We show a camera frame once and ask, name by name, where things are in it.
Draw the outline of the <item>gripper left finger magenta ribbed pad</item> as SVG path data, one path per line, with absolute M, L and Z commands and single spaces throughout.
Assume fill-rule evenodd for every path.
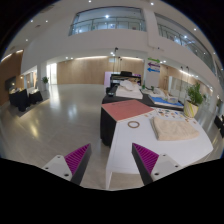
M 91 153 L 91 144 L 86 144 L 66 156 L 56 155 L 42 169 L 79 185 L 83 179 Z

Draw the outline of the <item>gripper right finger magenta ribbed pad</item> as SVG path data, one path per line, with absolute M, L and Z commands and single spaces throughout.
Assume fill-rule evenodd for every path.
M 132 144 L 132 155 L 144 185 L 182 169 L 182 166 L 167 154 L 157 154 L 136 143 Z

